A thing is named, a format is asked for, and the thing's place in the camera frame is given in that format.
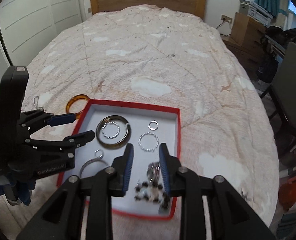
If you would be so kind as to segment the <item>blue gloved left hand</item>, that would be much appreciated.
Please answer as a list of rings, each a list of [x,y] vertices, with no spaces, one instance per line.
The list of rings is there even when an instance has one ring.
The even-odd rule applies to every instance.
[[[5,195],[6,200],[12,206],[23,203],[28,206],[32,200],[32,191],[35,189],[34,180],[11,180],[6,176],[0,176],[0,197]]]

